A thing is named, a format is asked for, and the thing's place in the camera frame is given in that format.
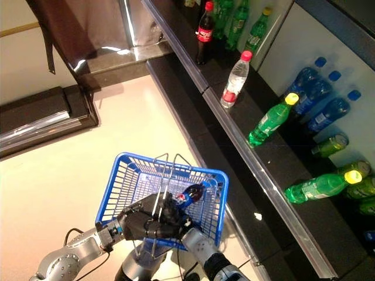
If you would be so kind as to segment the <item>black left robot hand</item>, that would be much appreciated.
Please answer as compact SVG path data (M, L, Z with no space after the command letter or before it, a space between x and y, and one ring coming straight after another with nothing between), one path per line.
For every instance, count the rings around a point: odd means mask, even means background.
M163 225L153 217L157 194L151 194L125 207L117 216L125 240L163 238Z

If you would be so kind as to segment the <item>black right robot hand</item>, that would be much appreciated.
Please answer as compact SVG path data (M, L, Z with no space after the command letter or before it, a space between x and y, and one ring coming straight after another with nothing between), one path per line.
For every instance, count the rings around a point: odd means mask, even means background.
M173 234L176 239L182 239L194 227L192 218L178 206L170 192L166 193L163 200L161 221L174 228Z

